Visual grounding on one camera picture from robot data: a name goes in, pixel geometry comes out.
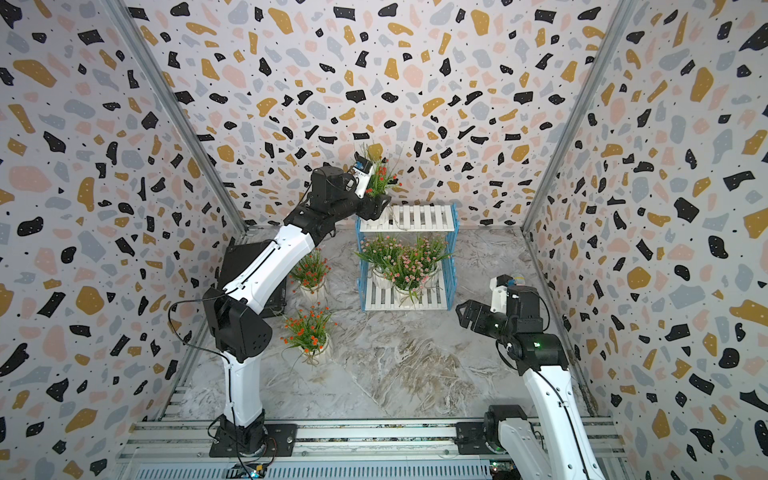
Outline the pink flower pot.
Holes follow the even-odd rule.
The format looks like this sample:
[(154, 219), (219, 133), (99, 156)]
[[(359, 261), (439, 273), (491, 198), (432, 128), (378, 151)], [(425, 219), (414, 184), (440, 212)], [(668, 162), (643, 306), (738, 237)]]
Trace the pink flower pot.
[(393, 287), (392, 270), (404, 248), (401, 241), (383, 234), (365, 237), (359, 241), (357, 256), (368, 263), (374, 284), (378, 288), (390, 290)]
[(425, 287), (420, 267), (413, 259), (412, 249), (404, 250), (392, 272), (393, 299), (400, 307), (415, 306), (421, 302)]
[(434, 288), (438, 282), (438, 268), (450, 257), (447, 241), (438, 236), (419, 236), (412, 249), (413, 259), (421, 270), (425, 288)]

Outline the blue white wooden rack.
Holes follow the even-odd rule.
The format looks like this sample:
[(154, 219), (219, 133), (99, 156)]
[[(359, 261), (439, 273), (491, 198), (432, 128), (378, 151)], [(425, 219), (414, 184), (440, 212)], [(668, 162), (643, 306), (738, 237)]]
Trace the blue white wooden rack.
[(361, 308), (448, 310), (456, 294), (454, 205), (388, 206), (356, 222)]

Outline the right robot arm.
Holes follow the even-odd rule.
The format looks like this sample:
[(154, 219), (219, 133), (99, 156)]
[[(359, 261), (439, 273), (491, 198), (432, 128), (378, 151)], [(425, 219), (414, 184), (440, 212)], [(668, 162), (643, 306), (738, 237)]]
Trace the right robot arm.
[(569, 362), (560, 339), (546, 331), (543, 297), (508, 275), (490, 281), (491, 303), (456, 306), (459, 325), (495, 341), (533, 401), (543, 439), (517, 405), (490, 406), (484, 416), (488, 447), (507, 453), (522, 479), (603, 479), (574, 400)]

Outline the pink flower pot front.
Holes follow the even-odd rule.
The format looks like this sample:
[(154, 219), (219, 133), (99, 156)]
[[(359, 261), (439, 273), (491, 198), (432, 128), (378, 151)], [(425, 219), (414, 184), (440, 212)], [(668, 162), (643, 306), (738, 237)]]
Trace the pink flower pot front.
[(413, 259), (412, 249), (404, 250), (392, 272), (393, 299), (400, 307), (415, 306), (421, 302), (425, 287), (420, 267)]

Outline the pink flower pot back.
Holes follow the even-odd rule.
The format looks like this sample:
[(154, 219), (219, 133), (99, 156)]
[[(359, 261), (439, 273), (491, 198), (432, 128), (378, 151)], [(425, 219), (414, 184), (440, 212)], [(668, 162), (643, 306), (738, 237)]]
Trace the pink flower pot back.
[(401, 241), (383, 234), (365, 237), (359, 241), (357, 256), (368, 263), (374, 284), (378, 288), (390, 290), (393, 287), (392, 270), (404, 248)]

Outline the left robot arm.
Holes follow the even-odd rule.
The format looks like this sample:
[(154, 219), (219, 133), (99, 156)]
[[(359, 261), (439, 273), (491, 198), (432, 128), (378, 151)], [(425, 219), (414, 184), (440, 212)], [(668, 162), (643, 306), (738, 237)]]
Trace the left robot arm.
[(201, 298), (215, 354), (223, 360), (225, 407), (216, 420), (213, 458), (281, 456), (285, 449), (269, 437), (260, 398), (261, 356), (272, 340), (262, 313), (291, 270), (338, 222), (356, 215), (378, 219), (391, 198), (370, 185), (377, 169), (358, 160), (349, 170), (330, 164), (313, 170), (302, 200), (284, 219), (276, 236), (241, 273)]

